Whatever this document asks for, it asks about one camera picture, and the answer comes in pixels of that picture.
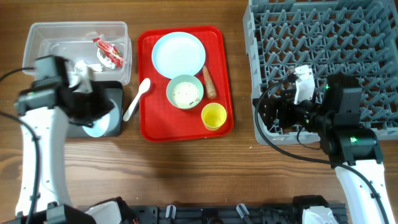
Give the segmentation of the small light blue bowl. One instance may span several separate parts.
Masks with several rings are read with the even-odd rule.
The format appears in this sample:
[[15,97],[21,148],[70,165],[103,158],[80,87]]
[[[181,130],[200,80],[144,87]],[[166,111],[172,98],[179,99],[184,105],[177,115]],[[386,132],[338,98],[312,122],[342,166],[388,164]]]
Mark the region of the small light blue bowl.
[[120,122],[119,107],[114,100],[111,100],[114,108],[101,117],[100,119],[93,122],[91,128],[84,126],[83,130],[85,133],[93,138],[104,136],[105,134],[112,131]]

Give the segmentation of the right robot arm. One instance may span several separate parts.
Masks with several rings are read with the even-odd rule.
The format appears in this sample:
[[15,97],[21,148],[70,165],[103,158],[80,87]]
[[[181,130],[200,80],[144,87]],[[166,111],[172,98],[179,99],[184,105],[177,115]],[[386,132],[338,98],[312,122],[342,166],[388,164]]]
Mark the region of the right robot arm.
[[269,98],[264,92],[254,103],[254,122],[269,124],[277,118],[281,126],[299,124],[320,137],[320,148],[327,160],[289,153],[260,132],[276,151],[294,159],[328,164],[345,193],[354,223],[395,223],[385,186],[383,155],[373,130],[360,125],[362,88],[355,77],[330,75],[326,79],[323,100],[292,103],[283,98]]

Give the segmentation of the green bowl with rice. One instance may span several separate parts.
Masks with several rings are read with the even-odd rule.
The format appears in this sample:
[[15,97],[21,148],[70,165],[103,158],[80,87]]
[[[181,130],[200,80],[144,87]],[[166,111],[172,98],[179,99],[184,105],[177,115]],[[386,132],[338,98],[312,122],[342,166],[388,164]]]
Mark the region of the green bowl with rice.
[[190,110],[203,99],[204,87],[201,81],[191,75],[179,75],[169,81],[166,88],[168,101],[176,108]]

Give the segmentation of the red snack wrapper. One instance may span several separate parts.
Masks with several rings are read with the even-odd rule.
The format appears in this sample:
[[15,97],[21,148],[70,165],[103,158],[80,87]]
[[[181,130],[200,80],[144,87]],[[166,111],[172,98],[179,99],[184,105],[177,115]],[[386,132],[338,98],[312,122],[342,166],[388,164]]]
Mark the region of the red snack wrapper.
[[115,69],[123,66],[124,59],[114,45],[103,41],[99,37],[94,38],[93,42],[98,48],[97,58],[105,67]]

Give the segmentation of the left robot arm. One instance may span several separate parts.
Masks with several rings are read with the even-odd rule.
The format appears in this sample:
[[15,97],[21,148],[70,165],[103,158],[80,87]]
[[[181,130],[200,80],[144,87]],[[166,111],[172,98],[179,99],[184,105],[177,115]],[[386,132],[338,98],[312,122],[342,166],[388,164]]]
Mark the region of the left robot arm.
[[65,140],[69,126],[92,128],[114,104],[87,65],[67,70],[59,56],[37,58],[31,67],[34,80],[14,104],[15,116],[2,112],[21,126],[22,185],[12,223],[44,223],[51,210],[94,219],[73,208],[65,177]]

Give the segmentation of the yellow plastic cup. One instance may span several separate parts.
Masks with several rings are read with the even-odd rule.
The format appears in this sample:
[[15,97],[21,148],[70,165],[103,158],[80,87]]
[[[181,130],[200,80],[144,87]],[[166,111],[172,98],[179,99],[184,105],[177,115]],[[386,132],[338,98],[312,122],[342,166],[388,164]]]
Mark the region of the yellow plastic cup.
[[227,111],[219,103],[209,103],[201,111],[201,120],[209,131],[216,131],[224,125],[227,119]]

